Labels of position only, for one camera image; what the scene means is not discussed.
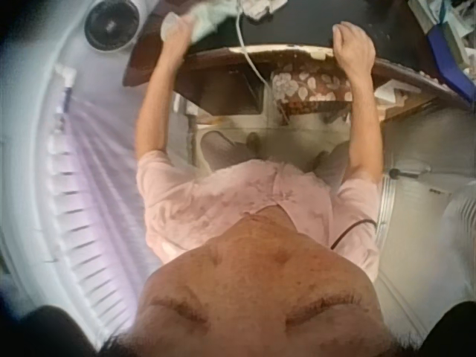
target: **foot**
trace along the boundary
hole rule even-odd
[[[261,139],[256,132],[250,132],[246,138],[246,147],[250,150],[256,157],[259,157],[261,150]]]
[[[311,161],[311,171],[315,171],[319,165],[322,164],[324,159],[329,156],[329,152],[326,150],[321,151],[312,161]]]

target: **white cable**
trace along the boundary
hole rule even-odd
[[[243,9],[242,9],[242,6],[241,6],[241,2],[238,1],[238,16],[237,16],[237,20],[235,22],[235,25],[237,27],[237,35],[238,35],[238,40],[239,40],[239,44],[241,46],[241,49],[242,49],[242,52],[243,54],[245,55],[245,58],[246,58],[246,61],[248,62],[248,64],[250,65],[251,69],[253,70],[253,72],[257,75],[257,77],[260,79],[261,82],[263,82],[263,84],[265,85],[265,88],[269,91],[269,94],[271,95],[271,98],[273,100],[273,103],[275,104],[276,108],[281,112],[281,114],[284,116],[284,119],[286,120],[286,123],[289,124],[289,117],[288,115],[284,112],[284,109],[278,104],[278,102],[276,101],[276,99],[274,98],[274,94],[273,94],[273,89],[271,88],[271,86],[268,84],[268,82],[266,82],[266,80],[263,78],[263,76],[261,75],[260,71],[258,71],[258,68],[256,68],[256,66],[254,65],[253,61],[251,60],[250,58],[250,55],[248,53],[248,50],[246,49],[246,46],[245,46],[245,42],[243,41],[243,35],[242,35],[242,32],[241,32],[241,27],[239,26],[239,19],[241,17],[241,14],[243,13]]]

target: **pink shirt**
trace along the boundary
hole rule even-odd
[[[271,161],[251,160],[194,178],[165,153],[152,151],[139,161],[137,180],[147,244],[164,264],[268,206],[281,206],[299,233],[329,248],[357,222],[375,222],[379,212],[379,189],[370,180],[348,179],[331,195],[314,173]],[[372,281],[379,265],[375,236],[375,226],[362,222],[333,249]]]

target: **desk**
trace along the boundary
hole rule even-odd
[[[149,80],[161,52],[160,27],[165,15],[170,11],[186,13],[197,1],[160,0],[132,52],[123,78],[125,86],[137,86]],[[331,47],[332,26],[343,20],[363,27],[374,41],[378,57],[374,76],[403,80],[464,106],[453,91],[419,74],[423,71],[438,79],[424,33],[404,0],[289,0],[273,16],[260,22],[243,18],[242,33],[247,45],[256,46],[253,60],[263,74],[269,76],[276,62],[286,58],[315,60],[309,52],[324,48],[324,53]],[[268,45],[287,48],[274,47],[270,51]],[[292,47],[296,45],[307,45],[308,51]],[[238,114],[239,107],[243,114],[259,112],[257,104],[263,88],[246,65],[244,56],[231,51],[238,47],[234,19],[229,19],[216,33],[190,48],[178,74],[176,91],[215,115]],[[332,64],[332,52],[325,61],[337,68],[335,62]],[[208,91],[208,99],[204,99],[204,91]],[[211,103],[212,97],[221,102],[218,107]]]

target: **black desk surface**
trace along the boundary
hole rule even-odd
[[[139,77],[143,82],[152,72],[161,51],[160,24],[165,15],[169,11],[183,14],[196,2],[160,0],[132,52],[125,85],[134,85]],[[332,26],[340,21],[364,28],[378,57],[436,76],[431,50],[405,0],[288,0],[274,15],[259,22],[243,17],[241,25],[246,45],[331,47]],[[217,32],[192,46],[190,53],[239,46],[234,22],[222,23]]]

